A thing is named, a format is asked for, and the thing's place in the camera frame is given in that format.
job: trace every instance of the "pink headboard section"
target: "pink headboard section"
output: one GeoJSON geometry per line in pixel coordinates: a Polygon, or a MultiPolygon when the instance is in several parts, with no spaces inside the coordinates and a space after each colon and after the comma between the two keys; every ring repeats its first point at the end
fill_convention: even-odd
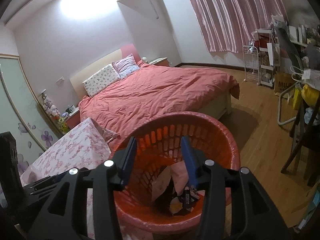
{"type": "Polygon", "coordinates": [[[128,44],[120,48],[122,53],[122,58],[125,58],[129,56],[131,53],[134,56],[134,60],[138,63],[141,58],[139,56],[139,53],[137,52],[135,46],[133,44],[128,44]]]}

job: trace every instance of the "cream headboard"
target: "cream headboard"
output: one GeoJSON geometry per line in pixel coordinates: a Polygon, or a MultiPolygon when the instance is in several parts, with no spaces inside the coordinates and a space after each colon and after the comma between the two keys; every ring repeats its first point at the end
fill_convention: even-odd
{"type": "Polygon", "coordinates": [[[83,70],[75,74],[73,77],[71,77],[70,78],[71,84],[74,90],[76,91],[79,99],[82,100],[82,98],[87,95],[87,91],[85,91],[82,85],[83,81],[91,77],[94,73],[98,72],[100,69],[102,69],[106,65],[111,64],[113,61],[119,61],[122,58],[127,57],[131,53],[133,53],[134,59],[136,62],[141,60],[134,45],[129,44],[121,47],[121,49],[118,49],[106,55],[101,59],[98,59],[96,62],[92,63],[91,65],[87,66],[86,68],[84,68],[83,70]]]}

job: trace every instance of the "basket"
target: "basket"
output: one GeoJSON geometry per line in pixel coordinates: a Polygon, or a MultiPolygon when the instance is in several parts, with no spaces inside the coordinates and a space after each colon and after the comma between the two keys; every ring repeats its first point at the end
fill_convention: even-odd
{"type": "MultiPolygon", "coordinates": [[[[218,120],[195,112],[175,112],[154,117],[136,127],[116,148],[125,148],[131,136],[138,141],[129,184],[124,191],[114,192],[120,221],[163,235],[186,232],[199,224],[203,198],[186,216],[164,215],[151,204],[151,183],[159,175],[161,166],[183,160],[180,140],[185,135],[191,139],[192,147],[203,150],[208,158],[224,168],[240,168],[236,142],[218,120]]],[[[231,203],[230,189],[226,189],[226,201],[227,205],[231,203]]]]}

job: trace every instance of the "curtain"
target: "curtain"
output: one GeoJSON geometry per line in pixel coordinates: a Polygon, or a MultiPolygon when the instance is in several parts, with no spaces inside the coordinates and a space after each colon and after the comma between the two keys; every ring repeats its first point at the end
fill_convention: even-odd
{"type": "Polygon", "coordinates": [[[208,51],[239,53],[251,32],[286,12],[282,0],[190,0],[208,51]]]}

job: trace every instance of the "silver screw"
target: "silver screw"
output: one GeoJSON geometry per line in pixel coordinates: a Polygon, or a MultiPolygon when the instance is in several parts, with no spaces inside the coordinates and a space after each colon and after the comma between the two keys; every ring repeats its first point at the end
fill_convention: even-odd
{"type": "Polygon", "coordinates": [[[112,160],[107,160],[104,162],[103,165],[105,165],[106,167],[111,167],[114,164],[114,162],[112,160]]]}
{"type": "Polygon", "coordinates": [[[71,175],[76,175],[76,174],[78,173],[78,169],[77,169],[77,168],[73,168],[73,169],[71,169],[71,170],[69,171],[69,173],[70,173],[71,175]]]}
{"type": "Polygon", "coordinates": [[[214,161],[213,160],[205,160],[204,164],[207,166],[213,166],[214,165],[214,161]]]}
{"type": "Polygon", "coordinates": [[[241,171],[241,173],[243,173],[243,174],[248,174],[248,173],[250,172],[250,170],[249,170],[247,167],[242,167],[242,168],[240,169],[240,171],[241,171]]]}

